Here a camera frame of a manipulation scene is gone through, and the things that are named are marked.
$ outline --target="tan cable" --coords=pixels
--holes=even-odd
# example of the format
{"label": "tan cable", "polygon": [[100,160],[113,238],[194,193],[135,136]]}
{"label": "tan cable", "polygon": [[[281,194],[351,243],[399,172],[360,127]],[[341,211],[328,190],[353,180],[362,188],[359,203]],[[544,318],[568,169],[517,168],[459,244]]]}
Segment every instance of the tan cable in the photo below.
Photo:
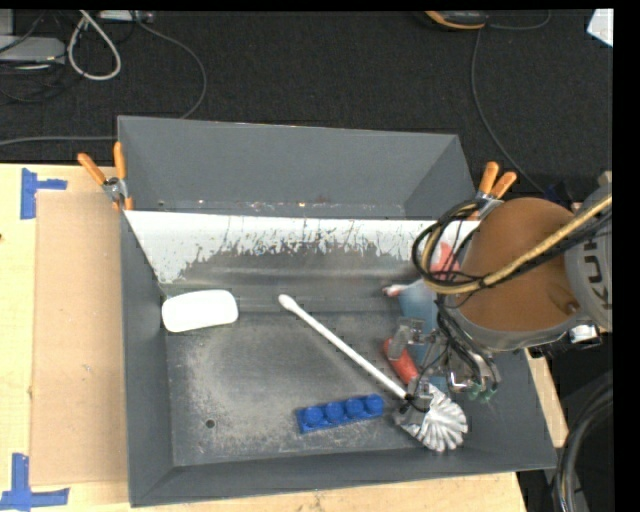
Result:
{"label": "tan cable", "polygon": [[[562,226],[552,235],[545,238],[542,242],[540,242],[538,245],[536,245],[535,247],[527,251],[525,254],[523,254],[519,258],[516,258],[514,261],[512,261],[508,265],[505,265],[500,270],[493,272],[492,274],[488,274],[482,280],[473,281],[472,283],[464,283],[459,286],[442,286],[431,280],[425,279],[425,281],[432,290],[434,290],[436,293],[441,293],[443,295],[454,295],[456,293],[470,293],[470,292],[479,290],[481,287],[492,286],[498,281],[501,281],[506,277],[510,276],[511,274],[513,274],[525,263],[531,261],[532,259],[538,257],[540,254],[542,254],[546,250],[553,247],[560,240],[567,237],[569,234],[571,234],[573,231],[575,231],[580,226],[585,224],[589,219],[595,217],[598,213],[600,213],[602,210],[604,210],[607,206],[611,204],[612,204],[612,194],[609,193],[605,197],[600,199],[598,202],[593,204],[591,207],[587,208],[582,213],[576,215],[573,219],[571,219],[571,221],[569,221],[567,224]],[[428,268],[426,265],[428,265],[429,263],[425,261],[427,258],[427,255],[430,253],[432,246],[435,245],[435,243],[440,238],[441,232],[442,232],[442,228],[436,229],[431,234],[427,242],[425,243],[425,248],[422,253],[422,261],[421,261],[422,267],[425,269]]]}

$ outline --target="blue tape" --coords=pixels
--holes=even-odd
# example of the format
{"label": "blue tape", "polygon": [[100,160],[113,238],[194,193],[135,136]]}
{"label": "blue tape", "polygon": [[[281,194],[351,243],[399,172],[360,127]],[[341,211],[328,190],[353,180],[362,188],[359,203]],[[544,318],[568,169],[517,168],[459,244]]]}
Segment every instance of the blue tape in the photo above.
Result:
{"label": "blue tape", "polygon": [[41,189],[66,190],[65,180],[48,179],[38,181],[38,175],[27,168],[22,169],[22,190],[20,193],[20,218],[34,219],[36,216],[36,192]]}
{"label": "blue tape", "polygon": [[29,457],[14,453],[11,460],[11,490],[3,491],[0,510],[30,512],[32,507],[66,505],[69,488],[50,492],[32,492],[29,487]]}

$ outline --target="black floor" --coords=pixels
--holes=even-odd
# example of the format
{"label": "black floor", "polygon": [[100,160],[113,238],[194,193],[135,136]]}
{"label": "black floor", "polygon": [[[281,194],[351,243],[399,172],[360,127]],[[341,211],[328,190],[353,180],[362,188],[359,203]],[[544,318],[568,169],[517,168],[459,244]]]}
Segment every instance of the black floor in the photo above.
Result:
{"label": "black floor", "polygon": [[[613,49],[586,33],[593,10],[485,12],[487,28],[451,31],[423,11],[157,11],[149,27],[188,49],[133,24],[103,24],[122,57],[112,80],[68,65],[0,67],[0,161],[72,163],[83,151],[111,165],[118,115],[181,117],[197,105],[189,119],[454,133],[476,184],[496,160],[520,171],[506,199],[584,199],[613,165]],[[15,14],[18,35],[34,26],[32,35],[65,43],[80,20],[73,10],[49,10],[36,25],[41,11]],[[114,66],[93,30],[75,55],[89,73]],[[610,363],[610,344],[552,361],[561,399]],[[605,433],[585,448],[584,482],[612,482],[612,470],[587,474],[613,457]],[[523,476],[531,511],[545,510],[541,477]],[[609,510],[601,504],[612,485],[589,485],[598,489],[591,511]]]}

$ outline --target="cardboard sheet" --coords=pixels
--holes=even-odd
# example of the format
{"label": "cardboard sheet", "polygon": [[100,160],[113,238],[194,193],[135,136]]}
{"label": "cardboard sheet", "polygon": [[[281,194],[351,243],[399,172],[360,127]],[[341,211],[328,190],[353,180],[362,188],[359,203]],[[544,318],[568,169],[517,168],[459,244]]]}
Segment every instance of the cardboard sheet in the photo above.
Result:
{"label": "cardboard sheet", "polygon": [[86,173],[61,177],[37,196],[30,479],[126,480],[119,214]]}

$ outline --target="white stick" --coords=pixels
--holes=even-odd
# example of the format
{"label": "white stick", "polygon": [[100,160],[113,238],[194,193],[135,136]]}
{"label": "white stick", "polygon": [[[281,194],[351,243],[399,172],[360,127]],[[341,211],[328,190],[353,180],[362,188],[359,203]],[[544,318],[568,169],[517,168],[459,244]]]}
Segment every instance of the white stick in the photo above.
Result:
{"label": "white stick", "polygon": [[403,400],[407,396],[407,392],[401,388],[398,384],[396,384],[393,380],[387,377],[384,373],[378,370],[375,366],[373,366],[369,361],[367,361],[364,357],[358,354],[355,350],[353,350],[349,345],[347,345],[344,341],[338,338],[335,334],[333,334],[329,329],[327,329],[324,325],[318,322],[315,318],[313,318],[309,313],[307,313],[304,309],[302,309],[298,303],[293,300],[289,295],[279,295],[278,301],[288,311],[295,313],[300,318],[302,318],[305,322],[307,322],[311,327],[313,327],[316,331],[322,334],[325,338],[327,338],[331,343],[333,343],[336,347],[342,350],[345,354],[347,354],[353,361],[358,363],[362,368],[367,370],[371,375],[373,375],[380,383],[384,384],[387,388],[393,391],[396,395],[398,395]]}

